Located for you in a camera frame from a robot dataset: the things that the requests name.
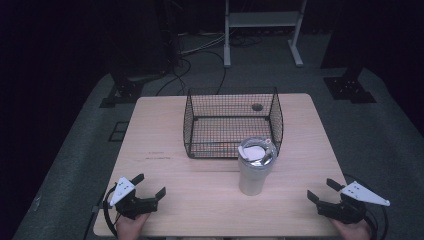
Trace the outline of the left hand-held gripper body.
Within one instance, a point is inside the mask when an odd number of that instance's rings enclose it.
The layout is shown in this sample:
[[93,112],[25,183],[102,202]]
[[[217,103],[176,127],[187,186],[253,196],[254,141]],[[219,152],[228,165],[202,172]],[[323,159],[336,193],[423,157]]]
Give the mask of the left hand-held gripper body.
[[149,198],[138,198],[136,196],[136,186],[131,183],[131,180],[121,176],[115,184],[113,195],[109,202],[109,205],[115,207],[118,213],[130,219],[135,219],[141,214],[156,212],[158,208],[158,201],[149,201]]

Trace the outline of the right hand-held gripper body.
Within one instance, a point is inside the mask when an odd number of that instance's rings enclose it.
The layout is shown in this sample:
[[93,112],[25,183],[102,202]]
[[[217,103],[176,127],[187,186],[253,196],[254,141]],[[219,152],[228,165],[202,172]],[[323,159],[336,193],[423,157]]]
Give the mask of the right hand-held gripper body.
[[389,200],[382,198],[357,181],[344,186],[338,193],[341,197],[339,203],[327,202],[327,207],[316,207],[319,215],[341,221],[344,224],[353,224],[365,218],[367,212],[366,203],[380,206],[391,205]]

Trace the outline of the white tumbler with clear lid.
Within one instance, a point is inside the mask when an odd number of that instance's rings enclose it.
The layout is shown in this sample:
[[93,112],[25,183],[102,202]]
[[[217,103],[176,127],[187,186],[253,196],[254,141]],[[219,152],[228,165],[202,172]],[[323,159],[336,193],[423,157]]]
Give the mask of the white tumbler with clear lid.
[[265,180],[273,169],[278,150],[271,139],[251,137],[238,146],[239,189],[247,196],[262,192]]

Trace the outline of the black wire basket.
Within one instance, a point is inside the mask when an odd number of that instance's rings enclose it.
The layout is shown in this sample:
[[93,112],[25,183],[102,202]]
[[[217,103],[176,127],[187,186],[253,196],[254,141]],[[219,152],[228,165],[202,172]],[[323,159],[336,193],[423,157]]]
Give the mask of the black wire basket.
[[[262,111],[252,110],[259,103]],[[274,87],[191,88],[183,121],[186,154],[194,159],[235,159],[240,143],[265,137],[283,141],[283,111]]]

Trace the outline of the person's right hand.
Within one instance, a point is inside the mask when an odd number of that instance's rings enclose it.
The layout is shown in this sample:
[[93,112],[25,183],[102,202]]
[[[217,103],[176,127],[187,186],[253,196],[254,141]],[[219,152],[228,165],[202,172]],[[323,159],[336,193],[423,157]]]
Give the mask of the person's right hand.
[[354,224],[344,224],[335,219],[329,219],[344,240],[371,240],[371,229],[365,220]]

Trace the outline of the person's left hand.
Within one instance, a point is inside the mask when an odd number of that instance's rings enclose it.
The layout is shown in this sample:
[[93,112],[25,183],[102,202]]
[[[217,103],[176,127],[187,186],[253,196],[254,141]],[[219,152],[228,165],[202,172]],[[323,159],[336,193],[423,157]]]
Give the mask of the person's left hand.
[[150,214],[138,215],[135,219],[120,216],[116,221],[118,240],[137,240]]

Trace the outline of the black stand base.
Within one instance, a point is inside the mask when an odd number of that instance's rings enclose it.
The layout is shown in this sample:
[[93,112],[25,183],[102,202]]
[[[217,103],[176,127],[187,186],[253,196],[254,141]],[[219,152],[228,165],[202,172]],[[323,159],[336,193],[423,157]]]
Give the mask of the black stand base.
[[114,80],[109,94],[101,101],[100,108],[113,108],[117,104],[136,103],[141,96],[144,84],[126,78]]
[[353,104],[375,103],[358,78],[362,67],[348,67],[342,76],[325,77],[324,82],[335,100],[349,100]]

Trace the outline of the white metal stand frame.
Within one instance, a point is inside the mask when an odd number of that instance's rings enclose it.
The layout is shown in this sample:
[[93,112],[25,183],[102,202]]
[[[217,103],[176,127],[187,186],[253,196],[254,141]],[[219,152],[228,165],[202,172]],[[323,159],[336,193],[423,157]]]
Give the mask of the white metal stand frame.
[[230,30],[233,28],[261,28],[261,27],[293,27],[294,33],[288,40],[294,63],[296,67],[304,65],[297,48],[307,0],[302,0],[300,8],[296,11],[287,12],[231,12],[230,0],[225,0],[225,26],[223,65],[231,66]]

